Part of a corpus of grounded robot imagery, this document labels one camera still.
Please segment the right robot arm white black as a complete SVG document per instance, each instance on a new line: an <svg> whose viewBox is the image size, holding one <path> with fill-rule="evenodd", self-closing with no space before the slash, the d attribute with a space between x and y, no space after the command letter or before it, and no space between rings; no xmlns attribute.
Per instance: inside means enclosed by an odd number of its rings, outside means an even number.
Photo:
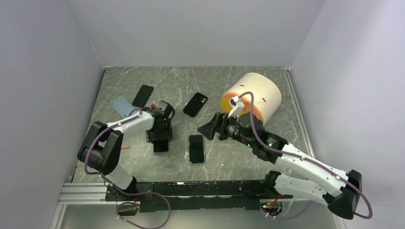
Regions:
<svg viewBox="0 0 405 229"><path fill-rule="evenodd" d="M216 113L197 131L208 140L212 140L215 134L221 141L231 138L250 147L257 158L289 168L303 177L294 178L270 171L261 182L263 193L268 198L283 195L306 198L326 206L341 218L354 218L362 189L359 172L345 172L306 155L286 139L266 131L263 122L249 113L238 118Z"/></svg>

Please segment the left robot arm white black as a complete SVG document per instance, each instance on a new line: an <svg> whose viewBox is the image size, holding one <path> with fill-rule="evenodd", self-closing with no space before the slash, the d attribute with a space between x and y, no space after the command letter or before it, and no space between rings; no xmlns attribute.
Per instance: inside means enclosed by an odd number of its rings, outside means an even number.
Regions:
<svg viewBox="0 0 405 229"><path fill-rule="evenodd" d="M122 144L126 137L144 132L154 153L168 152L174 115L172 105L159 101L151 107L134 109L128 117L116 122L94 122L77 154L78 160L84 163L85 173L100 175L115 185L120 197L132 200L138 192L137 180L119 164Z"/></svg>

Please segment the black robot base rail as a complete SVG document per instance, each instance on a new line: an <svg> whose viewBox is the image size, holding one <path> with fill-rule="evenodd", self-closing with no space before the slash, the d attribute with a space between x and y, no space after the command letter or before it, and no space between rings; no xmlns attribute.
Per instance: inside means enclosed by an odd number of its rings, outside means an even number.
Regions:
<svg viewBox="0 0 405 229"><path fill-rule="evenodd" d="M274 200L291 199L265 187L261 180L138 182L137 196L108 187L105 201L137 202L141 213L160 210L230 209L257 210Z"/></svg>

